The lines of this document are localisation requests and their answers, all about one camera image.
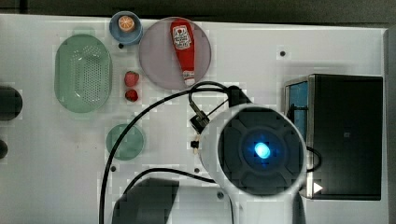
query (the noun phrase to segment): black wire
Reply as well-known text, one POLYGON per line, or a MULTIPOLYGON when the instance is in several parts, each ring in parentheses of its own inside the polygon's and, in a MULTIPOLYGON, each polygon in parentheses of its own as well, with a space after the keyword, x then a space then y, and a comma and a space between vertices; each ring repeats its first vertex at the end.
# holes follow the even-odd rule
POLYGON ((198 90, 198 87, 204 86, 204 85, 217 86, 217 87, 223 89, 224 92, 228 90, 227 87, 225 87, 224 85, 219 84, 218 82, 214 82, 214 81, 203 81, 203 82, 199 82, 199 83, 195 84, 195 85, 191 88, 191 92, 189 93, 189 102, 190 102, 190 104, 193 103, 192 94, 195 92, 195 90, 198 90))
POLYGON ((209 112, 209 114, 207 115, 209 117, 209 115, 213 114, 213 112, 215 112, 216 110, 218 110, 222 105, 224 105, 226 102, 228 101, 225 100, 223 103, 219 104, 218 106, 216 106, 216 108, 214 108, 212 111, 209 112))
POLYGON ((173 95, 167 96, 167 97, 163 98, 161 101, 157 101, 156 103, 150 105, 148 108, 143 110, 139 115, 137 115, 128 124, 128 126, 120 134, 120 137, 117 139, 116 143, 114 144, 114 147, 111 149, 110 155, 108 156, 105 172, 104 172, 104 175, 103 175, 103 181, 102 181, 102 187, 101 187, 101 193, 100 193, 100 201, 99 201, 99 224, 104 224, 105 223, 105 196, 106 196, 106 185, 107 185, 108 173, 110 171, 110 167, 111 167, 111 163, 113 162, 114 155, 116 154, 117 148, 119 147, 120 142, 122 141, 123 137, 136 124, 136 122, 138 120, 140 120, 145 114, 147 114, 152 108, 154 108, 157 105, 160 105, 160 104, 162 104, 162 103, 164 103, 166 101, 169 101, 169 100, 172 100, 174 98, 177 98, 179 96, 182 96, 182 95, 185 95, 185 94, 189 94, 189 93, 193 93, 193 92, 198 92, 198 91, 217 91, 217 92, 223 92, 223 93, 225 92, 225 90, 218 89, 218 88, 205 88, 205 89, 198 89, 198 90, 191 89, 189 91, 182 91, 182 92, 178 92, 178 93, 175 93, 173 95))
POLYGON ((205 177, 201 177, 198 175, 192 175, 190 173, 184 172, 184 171, 179 171, 179 170, 175 170, 175 169, 169 169, 169 168, 151 168, 148 170, 143 171, 142 173, 140 173, 139 175, 137 175, 132 181, 131 183, 129 183, 128 187, 125 189, 125 191, 123 192, 123 194, 126 194, 128 192, 128 190, 130 190, 134 184, 143 177, 143 175, 148 175, 149 173, 154 173, 154 172, 166 172, 166 173, 173 173, 173 174, 177 174, 177 175, 185 175, 188 176, 190 178, 194 178, 197 180, 201 180, 201 181, 205 181, 207 183, 212 183, 215 184, 216 182, 212 179, 208 179, 205 177))
POLYGON ((321 166, 322 157, 321 157, 320 153, 312 147, 306 147, 306 150, 311 151, 312 153, 317 154, 317 156, 318 156, 318 164, 314 165, 314 167, 312 169, 306 170, 307 173, 311 173, 311 172, 316 171, 321 166))

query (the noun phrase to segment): small cup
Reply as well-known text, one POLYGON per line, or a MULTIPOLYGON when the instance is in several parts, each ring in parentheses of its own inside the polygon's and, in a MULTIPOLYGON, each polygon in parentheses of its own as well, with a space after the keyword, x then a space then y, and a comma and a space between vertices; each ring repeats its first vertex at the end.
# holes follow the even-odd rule
POLYGON ((111 35, 122 45, 138 44, 143 35, 143 26, 140 19, 130 11, 116 13, 110 20, 109 30, 111 35), (122 16, 128 16, 134 21, 134 29, 130 33, 122 31, 119 27, 119 19, 122 16))

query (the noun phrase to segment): red ketchup bottle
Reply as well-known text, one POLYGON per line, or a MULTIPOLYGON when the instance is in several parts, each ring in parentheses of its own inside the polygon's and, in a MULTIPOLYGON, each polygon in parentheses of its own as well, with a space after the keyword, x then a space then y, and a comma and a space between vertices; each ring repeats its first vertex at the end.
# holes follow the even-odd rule
POLYGON ((195 47, 190 23, 184 19, 176 19, 171 23, 170 32, 184 82, 187 86, 191 86, 195 83, 195 47))

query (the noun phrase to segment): green basket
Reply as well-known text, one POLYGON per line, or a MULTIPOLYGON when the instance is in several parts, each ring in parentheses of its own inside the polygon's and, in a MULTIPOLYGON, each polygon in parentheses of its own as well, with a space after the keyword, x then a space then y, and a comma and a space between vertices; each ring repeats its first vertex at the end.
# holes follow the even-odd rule
POLYGON ((92 35, 73 35, 59 47, 55 60, 55 94, 75 113, 102 106, 111 92, 111 58, 92 35))

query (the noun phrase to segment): green bowl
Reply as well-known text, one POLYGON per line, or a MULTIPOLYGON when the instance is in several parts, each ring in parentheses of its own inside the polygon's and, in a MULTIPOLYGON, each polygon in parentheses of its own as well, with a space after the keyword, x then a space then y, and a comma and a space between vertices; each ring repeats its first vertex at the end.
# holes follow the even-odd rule
MULTIPOLYGON (((125 130, 128 124, 120 124, 111 129, 106 138, 107 151, 110 153, 111 149, 117 142, 121 133, 125 130)), ((145 145, 145 138, 143 132, 136 126, 123 137, 119 148, 116 151, 114 158, 120 161, 128 161, 135 158, 143 150, 145 145)))

